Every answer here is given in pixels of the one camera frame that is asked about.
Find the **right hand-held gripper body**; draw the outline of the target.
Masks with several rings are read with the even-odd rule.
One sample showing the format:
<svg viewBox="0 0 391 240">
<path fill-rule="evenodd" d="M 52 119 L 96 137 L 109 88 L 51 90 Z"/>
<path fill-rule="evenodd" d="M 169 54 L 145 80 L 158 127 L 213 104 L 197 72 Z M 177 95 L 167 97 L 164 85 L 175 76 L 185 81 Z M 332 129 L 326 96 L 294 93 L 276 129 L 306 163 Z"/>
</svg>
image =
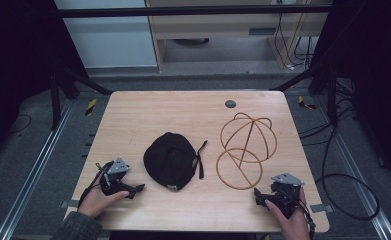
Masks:
<svg viewBox="0 0 391 240">
<path fill-rule="evenodd" d="M 296 215 L 303 215 L 305 209 L 300 199 L 303 182 L 289 173 L 272 176 L 270 188 L 272 192 L 271 203 L 275 209 L 273 214 L 278 218 L 291 219 Z"/>
</svg>

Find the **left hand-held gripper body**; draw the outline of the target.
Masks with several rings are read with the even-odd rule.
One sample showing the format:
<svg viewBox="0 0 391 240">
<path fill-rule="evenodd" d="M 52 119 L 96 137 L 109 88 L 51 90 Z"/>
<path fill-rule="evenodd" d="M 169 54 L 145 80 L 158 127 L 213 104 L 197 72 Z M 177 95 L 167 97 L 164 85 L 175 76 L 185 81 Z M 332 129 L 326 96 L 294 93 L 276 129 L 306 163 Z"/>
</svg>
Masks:
<svg viewBox="0 0 391 240">
<path fill-rule="evenodd" d="M 112 195 L 120 191 L 132 191 L 132 187 L 124 184 L 122 178 L 129 170 L 129 166 L 121 157 L 106 163 L 101 170 L 99 184 L 105 195 Z"/>
</svg>

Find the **black cap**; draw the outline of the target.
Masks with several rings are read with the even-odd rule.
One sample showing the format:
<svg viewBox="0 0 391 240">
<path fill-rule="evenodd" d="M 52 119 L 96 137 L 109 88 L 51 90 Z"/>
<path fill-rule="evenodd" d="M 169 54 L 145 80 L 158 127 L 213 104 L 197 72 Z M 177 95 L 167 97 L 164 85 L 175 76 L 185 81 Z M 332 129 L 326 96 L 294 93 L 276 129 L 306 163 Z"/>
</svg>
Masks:
<svg viewBox="0 0 391 240">
<path fill-rule="evenodd" d="M 171 191 L 179 191 L 191 181 L 196 169 L 199 169 L 198 178 L 204 178 L 200 151 L 206 144 L 204 142 L 195 150 L 183 135 L 166 132 L 145 151 L 145 169 L 158 184 Z"/>
</svg>

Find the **golden wire hat stand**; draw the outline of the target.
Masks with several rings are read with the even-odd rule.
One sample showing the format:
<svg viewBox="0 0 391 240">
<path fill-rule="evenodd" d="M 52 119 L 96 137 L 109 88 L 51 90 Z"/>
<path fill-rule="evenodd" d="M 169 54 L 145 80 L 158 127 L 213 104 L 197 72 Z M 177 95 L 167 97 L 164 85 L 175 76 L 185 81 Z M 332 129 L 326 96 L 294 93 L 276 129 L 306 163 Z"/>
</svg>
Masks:
<svg viewBox="0 0 391 240">
<path fill-rule="evenodd" d="M 247 190 L 263 178 L 264 164 L 278 148 L 278 139 L 270 118 L 254 118 L 236 113 L 220 131 L 223 152 L 218 156 L 215 170 L 226 186 Z"/>
</svg>

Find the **person's right hand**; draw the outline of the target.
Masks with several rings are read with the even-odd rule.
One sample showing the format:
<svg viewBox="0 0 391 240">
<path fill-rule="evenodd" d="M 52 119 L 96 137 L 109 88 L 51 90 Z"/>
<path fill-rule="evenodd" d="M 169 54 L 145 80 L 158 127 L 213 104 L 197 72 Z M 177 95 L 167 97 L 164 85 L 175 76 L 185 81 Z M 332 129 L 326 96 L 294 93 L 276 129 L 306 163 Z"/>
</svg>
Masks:
<svg viewBox="0 0 391 240">
<path fill-rule="evenodd" d="M 311 240 L 309 227 L 304 211 L 297 207 L 287 219 L 280 209 L 272 202 L 265 201 L 267 208 L 277 220 L 284 240 Z"/>
</svg>

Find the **person's left hand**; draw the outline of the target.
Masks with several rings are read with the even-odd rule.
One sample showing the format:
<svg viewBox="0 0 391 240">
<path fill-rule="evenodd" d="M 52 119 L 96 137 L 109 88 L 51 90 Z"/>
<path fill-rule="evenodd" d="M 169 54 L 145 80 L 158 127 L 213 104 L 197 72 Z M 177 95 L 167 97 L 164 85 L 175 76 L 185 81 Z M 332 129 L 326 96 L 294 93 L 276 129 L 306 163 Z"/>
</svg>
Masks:
<svg viewBox="0 0 391 240">
<path fill-rule="evenodd" d="M 128 191 L 120 191 L 112 195 L 105 195 L 99 185 L 99 180 L 90 188 L 77 211 L 91 218 L 97 218 L 106 208 L 112 204 L 124 200 L 129 195 Z"/>
</svg>

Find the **yellow black striped tape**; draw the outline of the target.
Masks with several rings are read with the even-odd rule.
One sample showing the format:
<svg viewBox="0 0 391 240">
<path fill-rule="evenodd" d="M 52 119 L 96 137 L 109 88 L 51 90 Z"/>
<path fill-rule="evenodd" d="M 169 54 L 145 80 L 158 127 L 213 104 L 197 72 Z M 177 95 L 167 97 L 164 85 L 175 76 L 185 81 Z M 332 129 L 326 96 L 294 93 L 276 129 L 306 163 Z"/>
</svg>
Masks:
<svg viewBox="0 0 391 240">
<path fill-rule="evenodd" d="M 85 111 L 85 116 L 90 116 L 92 114 L 93 109 L 94 109 L 96 103 L 97 103 L 97 99 L 96 98 L 95 99 L 91 99 L 89 101 L 88 106 L 87 106 L 86 111 Z"/>
<path fill-rule="evenodd" d="M 314 104 L 307 104 L 303 98 L 303 96 L 298 96 L 298 105 L 300 107 L 304 107 L 310 110 L 315 110 L 316 106 Z"/>
</svg>

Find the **black metal stand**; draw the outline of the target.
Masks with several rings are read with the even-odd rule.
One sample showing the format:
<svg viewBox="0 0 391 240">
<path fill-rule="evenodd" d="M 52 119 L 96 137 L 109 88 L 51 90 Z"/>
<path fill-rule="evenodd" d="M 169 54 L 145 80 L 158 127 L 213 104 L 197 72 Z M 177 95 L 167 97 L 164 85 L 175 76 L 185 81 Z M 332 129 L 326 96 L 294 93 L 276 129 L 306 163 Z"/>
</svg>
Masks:
<svg viewBox="0 0 391 240">
<path fill-rule="evenodd" d="M 103 95 L 111 95 L 113 93 L 112 90 L 104 88 L 91 81 L 88 76 L 83 76 L 82 74 L 78 74 L 68 68 L 60 67 L 59 65 L 55 66 L 50 76 L 52 130 L 55 130 L 59 126 L 61 120 L 59 91 L 62 90 L 67 99 L 76 99 L 80 92 L 74 84 L 75 81 L 82 83 Z"/>
<path fill-rule="evenodd" d="M 271 88 L 271 91 L 286 91 L 304 79 L 312 78 L 308 91 L 312 95 L 320 94 L 327 89 L 327 116 L 333 126 L 338 125 L 336 110 L 336 68 L 331 63 L 318 63 L 298 74 L 289 81 Z"/>
</svg>

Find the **white cabinet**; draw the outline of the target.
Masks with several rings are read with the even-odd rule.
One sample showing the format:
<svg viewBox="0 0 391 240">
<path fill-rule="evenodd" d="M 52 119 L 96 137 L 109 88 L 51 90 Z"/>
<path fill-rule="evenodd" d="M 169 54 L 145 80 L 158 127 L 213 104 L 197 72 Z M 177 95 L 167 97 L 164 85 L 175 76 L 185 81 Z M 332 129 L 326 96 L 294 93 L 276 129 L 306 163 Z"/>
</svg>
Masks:
<svg viewBox="0 0 391 240">
<path fill-rule="evenodd" d="M 144 0 L 54 0 L 60 10 L 144 8 Z M 64 20 L 86 68 L 156 67 L 147 17 Z"/>
</svg>

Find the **dark curtain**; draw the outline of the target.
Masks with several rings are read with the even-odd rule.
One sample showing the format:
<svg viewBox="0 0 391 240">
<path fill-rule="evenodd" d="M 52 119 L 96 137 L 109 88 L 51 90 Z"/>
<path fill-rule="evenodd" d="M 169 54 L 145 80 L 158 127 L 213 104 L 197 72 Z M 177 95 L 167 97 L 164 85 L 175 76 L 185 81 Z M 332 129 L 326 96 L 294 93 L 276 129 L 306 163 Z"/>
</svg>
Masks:
<svg viewBox="0 0 391 240">
<path fill-rule="evenodd" d="M 40 15 L 56 9 L 54 0 L 0 0 L 0 145 L 22 102 L 50 88 L 55 62 L 87 75 L 64 21 Z"/>
<path fill-rule="evenodd" d="M 332 0 L 313 63 L 332 62 L 391 164 L 391 0 Z"/>
</svg>

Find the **light wooden desk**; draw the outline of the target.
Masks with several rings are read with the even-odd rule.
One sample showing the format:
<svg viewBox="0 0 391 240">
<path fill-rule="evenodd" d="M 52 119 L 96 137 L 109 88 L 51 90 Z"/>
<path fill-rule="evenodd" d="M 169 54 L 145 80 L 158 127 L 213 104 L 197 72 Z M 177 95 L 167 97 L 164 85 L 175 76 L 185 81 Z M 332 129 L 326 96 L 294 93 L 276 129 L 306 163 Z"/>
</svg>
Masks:
<svg viewBox="0 0 391 240">
<path fill-rule="evenodd" d="M 144 0 L 149 7 L 315 5 L 332 0 Z M 325 13 L 151 16 L 149 23 L 157 65 L 163 67 L 166 42 L 173 39 L 265 36 L 281 68 L 295 58 L 296 42 L 318 37 Z"/>
</svg>

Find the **grey metal table bracket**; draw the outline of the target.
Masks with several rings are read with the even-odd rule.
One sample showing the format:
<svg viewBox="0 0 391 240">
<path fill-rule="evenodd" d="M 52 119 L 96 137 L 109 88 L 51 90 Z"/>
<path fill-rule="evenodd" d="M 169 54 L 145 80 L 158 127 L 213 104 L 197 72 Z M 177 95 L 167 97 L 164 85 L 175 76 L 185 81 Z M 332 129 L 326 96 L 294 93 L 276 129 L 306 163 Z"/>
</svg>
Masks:
<svg viewBox="0 0 391 240">
<path fill-rule="evenodd" d="M 79 206 L 78 200 L 64 200 L 61 202 L 60 207 L 63 209 L 67 209 L 69 207 L 77 208 Z"/>
<path fill-rule="evenodd" d="M 318 213 L 318 212 L 332 213 L 332 212 L 334 212 L 334 208 L 331 205 L 312 204 L 310 206 L 310 208 L 314 213 Z"/>
</svg>

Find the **aluminium floor rail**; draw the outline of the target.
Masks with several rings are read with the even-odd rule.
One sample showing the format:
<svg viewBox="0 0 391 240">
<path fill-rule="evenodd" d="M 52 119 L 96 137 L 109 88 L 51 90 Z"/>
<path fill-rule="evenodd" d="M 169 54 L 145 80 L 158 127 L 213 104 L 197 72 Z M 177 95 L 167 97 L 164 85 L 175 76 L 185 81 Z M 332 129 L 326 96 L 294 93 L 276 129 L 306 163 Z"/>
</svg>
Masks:
<svg viewBox="0 0 391 240">
<path fill-rule="evenodd" d="M 347 217 L 357 221 L 371 222 L 380 240 L 391 240 L 391 223 L 389 222 L 383 208 L 381 207 L 381 202 L 377 194 L 370 188 L 358 165 L 355 163 L 345 141 L 338 132 L 338 128 L 330 123 L 330 120 L 327 116 L 325 101 L 321 97 L 314 97 L 314 101 L 317 105 L 318 111 L 323 116 L 325 125 L 329 127 L 330 133 L 322 160 L 319 182 L 322 184 L 323 190 L 327 191 L 327 179 L 330 179 L 331 177 L 347 178 L 353 184 L 354 189 L 366 212 L 366 215 L 355 216 L 354 214 L 350 214 L 338 206 L 331 197 L 328 197 L 328 200 L 332 203 L 332 206 L 335 209 Z M 336 147 L 336 151 L 340 156 L 342 164 L 344 165 L 345 173 L 327 173 L 325 171 L 327 156 L 331 144 L 334 144 Z"/>
<path fill-rule="evenodd" d="M 61 110 L 60 120 L 54 127 L 45 141 L 38 157 L 35 160 L 24 184 L 22 185 L 12 207 L 7 216 L 0 225 L 0 240 L 10 240 L 18 222 L 20 221 L 24 210 L 41 178 L 43 171 L 52 155 L 52 152 L 63 132 L 63 129 L 69 119 L 70 112 L 75 105 L 75 100 L 66 100 L 64 108 Z"/>
</svg>

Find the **black horizontal frame bar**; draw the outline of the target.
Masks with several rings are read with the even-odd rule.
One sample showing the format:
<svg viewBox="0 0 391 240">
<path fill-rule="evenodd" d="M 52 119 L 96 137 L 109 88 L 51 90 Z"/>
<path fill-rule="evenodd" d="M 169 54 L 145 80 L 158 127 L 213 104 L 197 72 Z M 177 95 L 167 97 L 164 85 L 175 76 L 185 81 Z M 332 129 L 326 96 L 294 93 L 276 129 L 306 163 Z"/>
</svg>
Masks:
<svg viewBox="0 0 391 240">
<path fill-rule="evenodd" d="M 139 16 L 190 16 L 230 14 L 281 14 L 281 13 L 327 13 L 334 8 L 330 4 L 315 5 L 263 5 L 263 6 L 188 6 L 108 9 L 57 10 L 62 18 L 90 17 L 139 17 Z"/>
</svg>

